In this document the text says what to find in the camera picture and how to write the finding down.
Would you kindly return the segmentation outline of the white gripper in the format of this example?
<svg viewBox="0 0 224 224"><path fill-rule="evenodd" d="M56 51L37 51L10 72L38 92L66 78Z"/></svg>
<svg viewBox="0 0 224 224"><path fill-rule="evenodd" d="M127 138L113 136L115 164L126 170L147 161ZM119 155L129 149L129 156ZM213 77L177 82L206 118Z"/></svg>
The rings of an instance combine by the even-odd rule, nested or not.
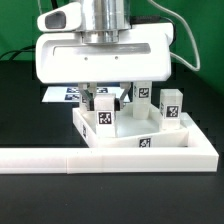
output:
<svg viewBox="0 0 224 224"><path fill-rule="evenodd" d="M79 33L43 34L36 44L36 72L43 83L79 83L88 111L94 98L86 83L121 82L115 110L124 108L134 81L165 81L171 75L173 25L134 25L112 44L85 44Z"/></svg>

